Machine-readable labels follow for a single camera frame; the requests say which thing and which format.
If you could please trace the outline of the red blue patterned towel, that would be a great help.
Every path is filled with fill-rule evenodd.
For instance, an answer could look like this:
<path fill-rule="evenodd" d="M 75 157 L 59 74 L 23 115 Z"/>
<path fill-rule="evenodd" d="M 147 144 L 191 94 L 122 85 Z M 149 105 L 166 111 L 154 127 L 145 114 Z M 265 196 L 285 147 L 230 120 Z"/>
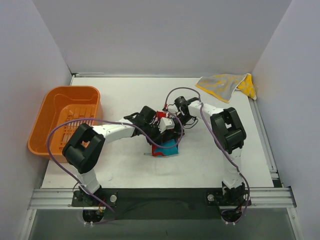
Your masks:
<path fill-rule="evenodd" d="M 157 123 L 158 127 L 159 127 L 161 118 L 174 118 L 174 117 L 172 117 L 165 111 L 157 111 L 155 115 L 155 123 Z M 159 146 L 156 146 L 154 144 L 151 145 L 151 155 L 153 157 L 168 157 L 168 156 L 178 154 L 179 141 L 181 139 L 178 141 L 169 140 L 167 142 L 164 142 L 164 132 L 161 133 L 161 135 L 162 135 L 161 144 Z"/>

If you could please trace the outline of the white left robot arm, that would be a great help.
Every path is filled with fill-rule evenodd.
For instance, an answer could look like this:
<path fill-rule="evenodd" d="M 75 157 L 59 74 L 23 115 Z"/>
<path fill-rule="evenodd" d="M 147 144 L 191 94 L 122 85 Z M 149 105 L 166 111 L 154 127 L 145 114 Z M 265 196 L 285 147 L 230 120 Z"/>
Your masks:
<path fill-rule="evenodd" d="M 101 188 L 94 170 L 104 144 L 145 134 L 148 142 L 161 145 L 164 133 L 175 123 L 165 113 L 163 117 L 148 106 L 119 121 L 90 126 L 80 124 L 62 150 L 67 162 L 77 170 L 77 179 L 84 191 L 83 200 L 90 206 L 101 201 Z"/>

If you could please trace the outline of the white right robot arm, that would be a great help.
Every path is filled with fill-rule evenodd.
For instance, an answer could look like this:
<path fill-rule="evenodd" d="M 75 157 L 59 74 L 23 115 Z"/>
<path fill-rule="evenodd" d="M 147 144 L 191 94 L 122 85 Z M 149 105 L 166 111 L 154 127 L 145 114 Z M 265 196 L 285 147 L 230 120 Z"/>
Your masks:
<path fill-rule="evenodd" d="M 163 135 L 165 142 L 180 139 L 191 119 L 203 120 L 216 146 L 223 154 L 222 195 L 224 203 L 233 205 L 240 197 L 248 194 L 249 184 L 241 173 L 241 153 L 246 131 L 235 108 L 218 108 L 200 101 L 198 97 L 185 99 L 180 96 L 174 100 L 177 112 L 174 114 L 180 121 L 173 119 L 174 128 L 166 129 Z"/>

